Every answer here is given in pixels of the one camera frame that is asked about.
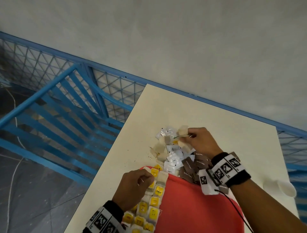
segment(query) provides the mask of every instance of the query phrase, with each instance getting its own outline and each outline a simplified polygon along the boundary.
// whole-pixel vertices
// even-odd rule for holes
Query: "white table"
[[[111,200],[123,173],[156,164],[149,149],[157,143],[155,135],[168,125],[206,127],[222,150],[236,152],[261,187],[267,178],[289,180],[274,126],[147,85],[65,233],[83,230],[93,213]],[[298,216],[293,198],[274,198]]]

